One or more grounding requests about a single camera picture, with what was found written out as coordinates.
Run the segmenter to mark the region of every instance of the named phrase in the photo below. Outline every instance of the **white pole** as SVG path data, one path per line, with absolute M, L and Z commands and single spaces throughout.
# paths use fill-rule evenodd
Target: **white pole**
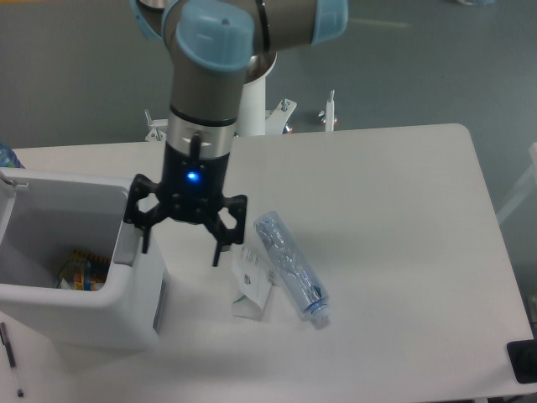
M 237 133 L 240 137 L 265 135 L 265 88 L 266 77 L 274 63 L 258 79 L 244 85 L 238 108 Z

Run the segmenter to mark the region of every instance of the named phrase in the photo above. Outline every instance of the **white table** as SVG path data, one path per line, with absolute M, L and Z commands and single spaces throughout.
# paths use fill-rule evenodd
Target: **white table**
M 158 181 L 163 146 L 17 153 L 30 169 Z M 258 246 L 253 219 L 280 213 L 331 293 L 329 326 L 301 322 L 280 288 L 261 322 L 232 317 L 229 254 L 212 268 L 211 235 L 168 220 L 154 229 L 172 278 L 155 350 L 54 344 L 0 314 L 26 401 L 405 403 L 537 391 L 508 361 L 506 343 L 531 331 L 465 128 L 239 139 L 225 193 L 243 192 L 247 242 Z M 2 401 L 10 388 L 0 353 Z

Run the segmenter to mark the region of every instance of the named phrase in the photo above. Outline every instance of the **pen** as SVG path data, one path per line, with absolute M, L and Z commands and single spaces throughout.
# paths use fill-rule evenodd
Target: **pen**
M 24 391 L 22 384 L 20 382 L 20 375 L 18 374 L 17 365 L 15 364 L 15 355 L 13 354 L 13 348 L 11 347 L 11 341 L 9 341 L 8 329 L 4 322 L 0 323 L 0 338 L 2 338 L 2 344 L 6 348 L 6 353 L 8 353 L 9 367 L 17 383 L 17 396 L 24 397 Z

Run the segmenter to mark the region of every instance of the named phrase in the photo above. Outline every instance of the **plastic bottle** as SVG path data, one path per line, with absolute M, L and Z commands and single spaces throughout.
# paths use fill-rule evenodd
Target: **plastic bottle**
M 8 146 L 0 144 L 0 167 L 24 168 L 17 155 Z
M 297 307 L 314 322 L 330 315 L 328 294 L 291 237 L 277 212 L 267 212 L 253 224 Z

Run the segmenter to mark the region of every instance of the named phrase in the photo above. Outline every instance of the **white bin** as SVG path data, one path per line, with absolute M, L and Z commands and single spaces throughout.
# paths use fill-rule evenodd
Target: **white bin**
M 142 254 L 141 232 L 123 222 L 130 181 L 2 173 L 18 184 L 0 181 L 0 311 L 55 341 L 154 346 L 168 275 L 156 240 Z M 55 289 L 73 249 L 112 258 L 102 289 Z

